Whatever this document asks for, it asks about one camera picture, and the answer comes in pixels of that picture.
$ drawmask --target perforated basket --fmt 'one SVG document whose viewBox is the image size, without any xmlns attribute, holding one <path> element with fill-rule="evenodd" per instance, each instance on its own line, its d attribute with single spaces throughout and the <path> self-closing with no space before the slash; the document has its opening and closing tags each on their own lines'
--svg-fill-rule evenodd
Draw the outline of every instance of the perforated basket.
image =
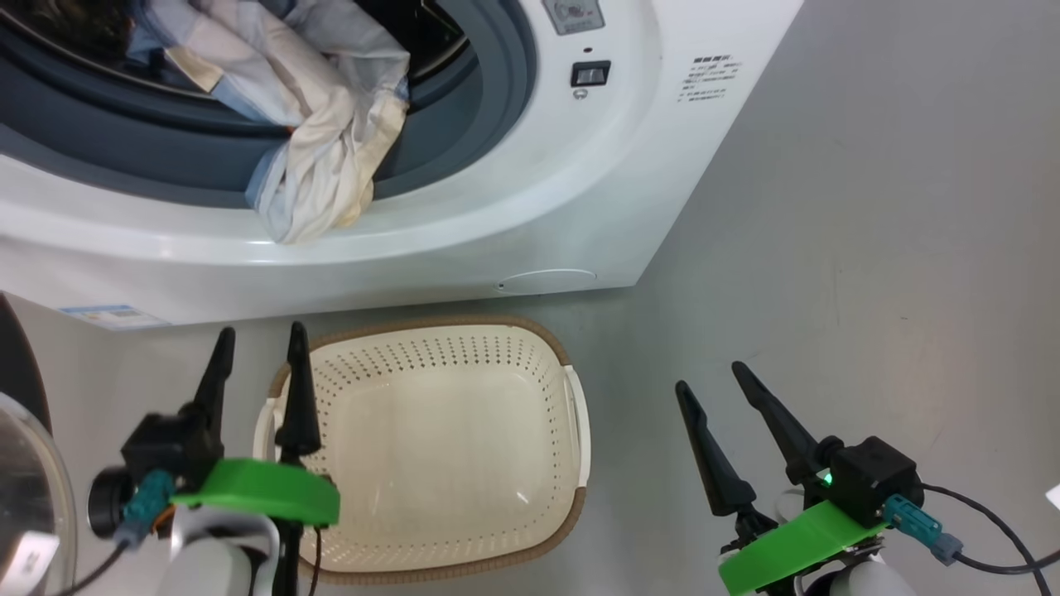
<svg viewBox="0 0 1060 596">
<path fill-rule="evenodd" d="M 399 583 L 520 563 L 554 548 L 585 499 L 585 398 L 559 341 L 515 317 L 439 318 L 312 343 L 323 448 L 303 459 L 341 494 L 320 579 Z M 275 458 L 289 368 L 254 455 Z M 302 572 L 316 542 L 306 532 Z"/>
</svg>

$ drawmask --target black switch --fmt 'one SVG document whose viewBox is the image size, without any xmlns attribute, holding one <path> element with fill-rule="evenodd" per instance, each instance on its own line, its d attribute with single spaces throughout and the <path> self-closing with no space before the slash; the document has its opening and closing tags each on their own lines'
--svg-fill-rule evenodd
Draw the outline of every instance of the black switch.
<svg viewBox="0 0 1060 596">
<path fill-rule="evenodd" d="M 575 63 L 570 70 L 571 87 L 599 87 L 607 84 L 611 60 L 598 63 Z"/>
</svg>

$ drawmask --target basket handle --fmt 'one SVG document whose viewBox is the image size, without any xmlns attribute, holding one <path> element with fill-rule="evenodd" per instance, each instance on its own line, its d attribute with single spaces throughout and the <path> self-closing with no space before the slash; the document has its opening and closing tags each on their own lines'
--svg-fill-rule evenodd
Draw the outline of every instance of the basket handle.
<svg viewBox="0 0 1060 596">
<path fill-rule="evenodd" d="M 279 409 L 276 407 L 276 398 L 265 400 L 265 405 L 258 413 L 258 423 L 254 425 L 254 451 L 251 455 L 254 459 L 268 460 L 268 423 L 272 422 L 276 430 L 283 423 Z"/>
<path fill-rule="evenodd" d="M 578 486 L 584 487 L 588 485 L 589 466 L 593 461 L 593 440 L 589 436 L 589 410 L 585 406 L 585 392 L 582 390 L 582 382 L 578 379 L 575 367 L 567 365 L 563 369 L 567 372 L 567 384 L 570 386 L 570 395 L 575 405 L 575 432 L 578 437 L 578 448 L 581 451 L 581 464 L 578 467 Z"/>
</svg>

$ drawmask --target cable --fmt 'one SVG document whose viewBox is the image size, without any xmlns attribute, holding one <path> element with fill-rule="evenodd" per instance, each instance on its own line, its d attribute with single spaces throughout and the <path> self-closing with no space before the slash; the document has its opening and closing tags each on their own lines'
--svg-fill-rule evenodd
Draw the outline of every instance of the cable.
<svg viewBox="0 0 1060 596">
<path fill-rule="evenodd" d="M 1057 561 L 1060 561 L 1060 550 L 1045 557 L 1040 561 L 1032 561 L 1026 565 L 1015 565 L 1011 567 L 1000 567 L 997 565 L 988 565 L 986 563 L 980 563 L 975 559 L 969 559 L 961 554 L 956 554 L 953 558 L 961 563 L 972 567 L 973 569 L 978 569 L 980 572 L 987 572 L 988 574 L 996 575 L 1023 575 L 1029 574 L 1031 572 L 1040 572 L 1043 567 L 1047 567 Z"/>
<path fill-rule="evenodd" d="M 320 551 L 323 550 L 323 539 L 320 538 L 320 528 L 313 528 L 317 532 L 317 561 L 313 563 L 313 581 L 310 582 L 310 596 L 317 591 L 317 577 L 320 575 Z"/>
<path fill-rule="evenodd" d="M 972 509 L 975 509 L 979 513 L 983 513 L 984 515 L 986 515 L 986 518 L 988 520 L 990 520 L 991 522 L 993 522 L 993 524 L 995 526 L 997 526 L 1001 529 L 1001 531 L 1005 536 L 1008 537 L 1009 540 L 1012 541 L 1012 544 L 1015 545 L 1015 549 L 1020 551 L 1020 555 L 1023 557 L 1024 561 L 1026 561 L 1028 564 L 1031 564 L 1031 563 L 1035 562 L 1035 557 L 1030 554 L 1030 550 L 1027 549 L 1027 546 L 1023 543 L 1023 541 L 1020 540 L 1020 537 L 1015 536 L 1015 530 L 1013 530 L 1008 524 L 1006 524 L 1004 521 L 1002 521 L 1002 519 L 999 518 L 996 513 L 994 513 L 993 511 L 991 511 L 990 509 L 988 509 L 985 505 L 983 505 L 983 504 L 980 504 L 980 503 L 978 503 L 978 502 L 976 502 L 976 501 L 974 501 L 972 498 L 969 498 L 969 497 L 960 494 L 959 492 L 952 491 L 952 490 L 950 490 L 948 488 L 936 487 L 936 486 L 933 486 L 933 485 L 925 485 L 923 483 L 921 483 L 921 484 L 919 484 L 917 486 L 919 488 L 923 489 L 923 490 L 928 490 L 928 491 L 932 491 L 932 492 L 937 492 L 939 494 L 944 494 L 944 495 L 947 495 L 949 497 L 955 498 L 955 499 L 964 503 L 965 505 L 971 507 Z M 978 568 L 978 567 L 975 567 L 974 564 L 972 564 L 972 563 L 978 563 L 977 561 L 972 561 L 971 559 L 968 559 L 967 557 L 965 557 L 964 555 L 961 555 L 959 553 L 957 553 L 956 555 L 954 555 L 954 559 L 957 560 L 957 561 L 960 561 L 962 564 L 966 564 L 966 565 L 968 565 L 970 567 Z M 1038 590 L 1042 593 L 1042 596 L 1053 596 L 1053 592 L 1049 590 L 1048 584 L 1045 582 L 1045 576 L 1042 575 L 1041 569 L 1028 569 L 1028 571 L 1030 571 L 1030 572 L 1032 572 L 1035 574 L 1035 582 L 1038 583 Z"/>
<path fill-rule="evenodd" d="M 105 574 L 107 569 L 109 569 L 114 563 L 117 563 L 118 559 L 122 556 L 122 553 L 125 553 L 126 548 L 128 548 L 127 542 L 119 544 L 117 547 L 114 547 L 114 551 L 111 553 L 109 557 L 107 557 L 107 560 L 101 563 L 99 567 L 95 567 L 94 572 L 88 574 L 87 576 L 85 576 L 84 579 L 74 583 L 70 588 L 67 588 L 63 592 L 52 594 L 52 596 L 73 596 L 74 594 L 81 592 L 89 583 L 92 583 L 93 581 L 100 579 L 100 576 Z"/>
</svg>

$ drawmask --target gray floor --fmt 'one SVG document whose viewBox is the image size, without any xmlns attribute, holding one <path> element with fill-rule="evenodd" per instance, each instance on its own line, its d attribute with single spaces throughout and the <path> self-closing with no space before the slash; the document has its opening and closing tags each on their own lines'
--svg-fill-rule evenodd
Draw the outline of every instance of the gray floor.
<svg viewBox="0 0 1060 596">
<path fill-rule="evenodd" d="M 926 480 L 995 507 L 1036 554 L 1060 547 L 1042 496 L 1060 483 L 1058 25 L 1045 0 L 810 0 L 635 288 L 303 317 L 312 334 L 440 312 L 534 318 L 581 371 L 594 434 L 584 515 L 550 555 L 320 593 L 722 594 L 714 557 L 731 520 L 709 515 L 672 386 L 697 391 L 770 510 L 783 463 L 730 378 L 737 358 L 818 437 L 879 435 Z M 81 488 L 144 413 L 192 395 L 218 329 L 112 335 L 18 308 Z M 233 455 L 249 451 L 288 322 L 235 326 Z M 969 555 L 1019 562 L 974 512 L 928 506 Z M 888 542 L 922 595 L 1035 593 Z M 84 571 L 106 546 L 86 534 L 81 551 Z M 145 548 L 85 594 L 148 594 L 163 562 Z"/>
</svg>

